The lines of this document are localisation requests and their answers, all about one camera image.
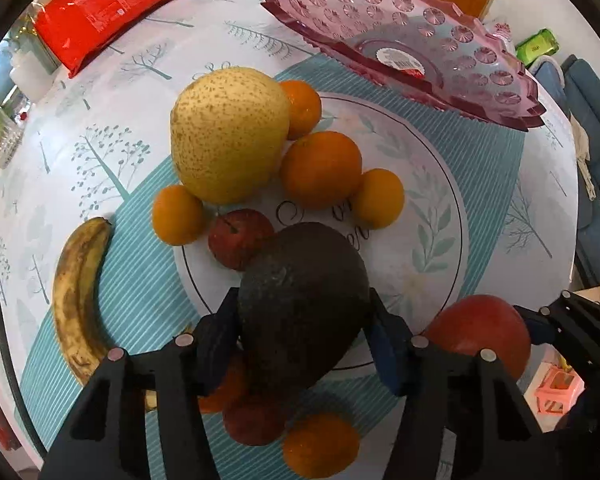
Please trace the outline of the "pink glass fruit bowl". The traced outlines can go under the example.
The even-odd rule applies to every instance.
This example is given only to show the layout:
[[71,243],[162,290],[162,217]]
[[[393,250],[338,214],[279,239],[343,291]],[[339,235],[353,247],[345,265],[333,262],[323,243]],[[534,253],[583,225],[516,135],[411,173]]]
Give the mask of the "pink glass fruit bowl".
[[308,44],[374,84],[438,110],[526,131],[536,81],[504,41],[442,0],[263,0]]

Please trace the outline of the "small yellow-orange mandarin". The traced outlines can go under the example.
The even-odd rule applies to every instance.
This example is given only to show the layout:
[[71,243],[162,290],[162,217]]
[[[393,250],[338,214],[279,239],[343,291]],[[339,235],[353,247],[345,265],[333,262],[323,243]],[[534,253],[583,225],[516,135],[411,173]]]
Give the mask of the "small yellow-orange mandarin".
[[385,229],[400,217],[405,203],[404,187],[392,171],[374,168],[362,174],[350,197],[355,222],[364,229]]

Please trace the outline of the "dark green avocado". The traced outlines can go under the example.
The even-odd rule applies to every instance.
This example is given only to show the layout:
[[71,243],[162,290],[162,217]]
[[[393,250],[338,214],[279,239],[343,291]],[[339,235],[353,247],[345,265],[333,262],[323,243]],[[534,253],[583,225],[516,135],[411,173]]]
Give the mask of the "dark green avocado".
[[251,390],[286,396],[313,386],[352,346],[369,301],[365,263],[335,229],[302,222],[268,238],[238,290]]

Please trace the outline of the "teal striped placemat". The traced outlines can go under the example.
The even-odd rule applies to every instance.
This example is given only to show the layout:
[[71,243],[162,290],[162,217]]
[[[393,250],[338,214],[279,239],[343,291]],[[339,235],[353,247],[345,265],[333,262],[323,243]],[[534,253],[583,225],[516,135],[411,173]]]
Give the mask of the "teal striped placemat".
[[[452,172],[468,221],[467,269],[458,299],[474,292],[515,194],[524,133],[400,98],[326,56],[312,56],[274,78],[304,80],[321,93],[380,105],[426,136]],[[185,325],[195,325],[215,311],[227,289],[242,279],[211,255],[207,235],[180,248],[155,236],[149,218],[152,202],[158,191],[175,182],[168,156],[114,214],[97,304],[107,337],[133,354],[158,349]],[[60,354],[51,313],[35,336],[21,388],[38,434],[50,445],[82,388]],[[297,408],[298,416],[321,410],[350,415],[362,437],[361,452],[338,478],[379,479],[403,404],[380,381],[361,330],[334,370],[302,393]],[[226,433],[220,414],[204,415],[204,426],[222,479],[300,478],[285,465],[278,443],[260,448],[239,444]]]

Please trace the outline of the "green snack bag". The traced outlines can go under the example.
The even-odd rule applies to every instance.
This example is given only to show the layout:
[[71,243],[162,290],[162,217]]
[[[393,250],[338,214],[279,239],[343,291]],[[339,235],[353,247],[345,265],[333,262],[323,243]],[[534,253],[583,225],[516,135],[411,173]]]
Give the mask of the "green snack bag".
[[559,50],[559,42],[548,28],[540,29],[516,47],[516,57],[524,66],[530,66],[542,55],[551,56]]

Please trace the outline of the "red paper cup package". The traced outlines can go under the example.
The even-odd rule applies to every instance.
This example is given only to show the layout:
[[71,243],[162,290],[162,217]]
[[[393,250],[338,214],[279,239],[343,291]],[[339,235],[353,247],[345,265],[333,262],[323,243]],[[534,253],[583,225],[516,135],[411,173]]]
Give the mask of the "red paper cup package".
[[170,0],[50,0],[34,18],[38,36],[74,77],[139,20]]

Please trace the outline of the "spotted ripe banana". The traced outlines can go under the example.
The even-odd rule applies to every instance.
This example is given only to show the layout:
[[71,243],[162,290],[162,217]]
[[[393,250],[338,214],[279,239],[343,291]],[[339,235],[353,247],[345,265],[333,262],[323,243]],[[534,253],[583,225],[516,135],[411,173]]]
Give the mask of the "spotted ripe banana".
[[96,288],[111,223],[86,220],[68,237],[55,271],[52,312],[60,352],[74,378],[85,386],[109,347],[97,319]]

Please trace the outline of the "mandarin orange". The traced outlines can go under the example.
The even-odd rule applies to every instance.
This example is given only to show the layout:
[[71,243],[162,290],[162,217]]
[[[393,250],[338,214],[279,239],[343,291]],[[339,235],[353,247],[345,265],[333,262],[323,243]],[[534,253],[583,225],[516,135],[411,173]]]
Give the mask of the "mandarin orange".
[[283,460],[305,479],[326,479],[340,474],[358,457],[361,437],[340,415],[318,413],[306,416],[284,437]]

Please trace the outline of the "white squeeze bottle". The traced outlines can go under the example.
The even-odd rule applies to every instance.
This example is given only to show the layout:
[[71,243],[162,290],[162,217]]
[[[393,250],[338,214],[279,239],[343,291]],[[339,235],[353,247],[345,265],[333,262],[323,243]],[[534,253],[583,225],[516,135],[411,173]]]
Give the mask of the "white squeeze bottle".
[[12,54],[9,77],[33,103],[41,101],[54,83],[58,65],[47,54],[18,50]]

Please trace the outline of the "red yellow apple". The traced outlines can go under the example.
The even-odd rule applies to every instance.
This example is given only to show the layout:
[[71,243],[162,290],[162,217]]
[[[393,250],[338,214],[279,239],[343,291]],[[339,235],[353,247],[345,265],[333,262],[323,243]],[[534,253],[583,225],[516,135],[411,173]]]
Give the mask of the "red yellow apple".
[[422,336],[446,351],[466,356],[491,349],[513,380],[524,374],[531,353],[530,335],[520,314],[491,295],[457,301],[437,315]]

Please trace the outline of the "yellow speckled pear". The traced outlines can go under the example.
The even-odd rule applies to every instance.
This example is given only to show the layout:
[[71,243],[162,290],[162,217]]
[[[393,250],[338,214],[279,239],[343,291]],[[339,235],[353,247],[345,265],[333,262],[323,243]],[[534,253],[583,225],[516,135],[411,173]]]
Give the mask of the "yellow speckled pear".
[[204,75],[170,113],[175,172],[204,202],[242,203],[277,174],[289,124],[289,100],[268,75],[239,66]]

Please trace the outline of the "round printed white placemat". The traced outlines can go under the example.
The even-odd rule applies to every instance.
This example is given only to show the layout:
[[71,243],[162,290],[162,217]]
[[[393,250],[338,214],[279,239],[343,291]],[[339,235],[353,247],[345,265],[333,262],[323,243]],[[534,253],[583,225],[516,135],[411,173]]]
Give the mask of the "round printed white placemat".
[[442,156],[407,119],[353,96],[324,92],[320,128],[350,136],[364,170],[387,169],[404,188],[400,217],[380,230],[363,229],[349,204],[304,210],[279,180],[247,206],[274,229],[320,222],[337,230],[363,258],[370,286],[415,334],[460,296],[468,260],[468,221],[460,190]]

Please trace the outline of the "large orange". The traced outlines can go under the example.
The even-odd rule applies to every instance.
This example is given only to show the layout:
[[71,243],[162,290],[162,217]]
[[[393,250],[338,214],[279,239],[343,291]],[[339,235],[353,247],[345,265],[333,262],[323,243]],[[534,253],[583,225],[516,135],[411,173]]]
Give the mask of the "large orange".
[[288,148],[279,177],[288,200],[304,209],[327,209],[342,203],[358,188],[362,154],[343,133],[310,133]]

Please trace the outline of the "small red fruit front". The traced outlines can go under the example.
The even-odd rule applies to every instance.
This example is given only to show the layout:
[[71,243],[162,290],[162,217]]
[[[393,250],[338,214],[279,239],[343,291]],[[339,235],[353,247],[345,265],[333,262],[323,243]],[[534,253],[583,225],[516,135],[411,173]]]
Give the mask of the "small red fruit front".
[[276,441],[285,431],[290,416],[286,396],[243,396],[223,412],[223,425],[235,441],[263,446]]

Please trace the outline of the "small red fruit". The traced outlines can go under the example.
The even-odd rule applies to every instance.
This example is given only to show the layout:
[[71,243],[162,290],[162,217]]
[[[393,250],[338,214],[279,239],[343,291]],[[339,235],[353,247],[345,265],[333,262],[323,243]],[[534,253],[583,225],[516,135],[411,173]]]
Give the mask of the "small red fruit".
[[271,221],[260,211],[237,209],[215,218],[208,235],[208,247],[223,266],[243,271],[274,234]]
[[286,396],[243,396],[223,412],[223,425],[235,441],[263,446],[276,441],[285,431],[290,416]]

